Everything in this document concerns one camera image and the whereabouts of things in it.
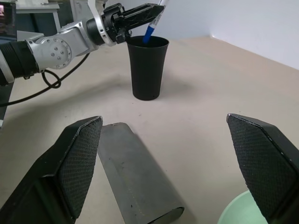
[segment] white wall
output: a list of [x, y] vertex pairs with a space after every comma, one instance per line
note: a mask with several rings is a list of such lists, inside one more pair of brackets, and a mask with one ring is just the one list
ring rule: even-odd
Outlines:
[[298, 0], [212, 0], [211, 35], [299, 69]]
[[[159, 0], [119, 0], [130, 9], [143, 3], [158, 3]], [[170, 39], [209, 35], [209, 13], [206, 0], [170, 0], [155, 30], [155, 35]], [[144, 35], [147, 26], [136, 28], [133, 35]]]

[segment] black cable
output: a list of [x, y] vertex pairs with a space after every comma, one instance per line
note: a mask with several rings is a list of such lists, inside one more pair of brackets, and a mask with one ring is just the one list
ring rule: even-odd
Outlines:
[[61, 78], [58, 77], [57, 74], [55, 74], [54, 72], [52, 71], [49, 71], [49, 70], [45, 70], [46, 73], [49, 73], [51, 75], [53, 75], [57, 81], [53, 84], [49, 83], [48, 80], [46, 79], [46, 76], [45, 76], [45, 72], [42, 73], [42, 77], [43, 77], [43, 80], [45, 81], [45, 83], [48, 85], [47, 88], [31, 95], [31, 96], [28, 96], [28, 97], [25, 97], [23, 99], [19, 99], [19, 100], [16, 100], [16, 101], [12, 101], [12, 102], [8, 102], [8, 103], [5, 103], [5, 104], [0, 104], [0, 107], [4, 107], [4, 106], [10, 106], [10, 105], [15, 105], [15, 104], [18, 104], [18, 103], [22, 103], [24, 101], [27, 101], [29, 99], [32, 99], [34, 97], [37, 97], [43, 93], [45, 93], [46, 91], [50, 90], [50, 89], [57, 89], [61, 86], [61, 82], [63, 80], [65, 80], [71, 73], [73, 73], [77, 68], [79, 68], [83, 62], [88, 58], [89, 54], [85, 55], [85, 57], [74, 67], [72, 68], [68, 73], [66, 73], [64, 76], [62, 76]]

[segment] marker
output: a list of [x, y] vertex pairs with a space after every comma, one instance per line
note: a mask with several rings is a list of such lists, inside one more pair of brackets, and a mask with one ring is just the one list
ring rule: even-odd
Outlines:
[[[165, 6], [167, 5], [167, 3], [169, 2], [169, 0], [160, 0], [158, 5], [159, 6]], [[153, 34], [153, 32], [155, 31], [155, 28], [157, 27], [157, 24], [159, 23], [159, 20], [163, 14], [164, 10], [153, 20], [153, 22], [151, 22], [146, 30], [146, 33], [143, 37], [143, 43], [147, 44], [150, 41], [150, 37]]]

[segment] black plastic cup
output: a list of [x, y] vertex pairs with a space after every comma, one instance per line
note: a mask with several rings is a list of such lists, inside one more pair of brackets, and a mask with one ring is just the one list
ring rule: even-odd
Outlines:
[[152, 36], [149, 43], [144, 44], [142, 39], [143, 36], [135, 36], [127, 41], [133, 95], [140, 100], [153, 100], [160, 95], [169, 41], [162, 37]]

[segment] light green bowl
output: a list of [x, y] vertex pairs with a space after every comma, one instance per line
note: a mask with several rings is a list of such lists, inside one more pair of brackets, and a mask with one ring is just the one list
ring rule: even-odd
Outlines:
[[250, 191], [246, 191], [225, 208], [218, 224], [267, 224], [267, 221]]

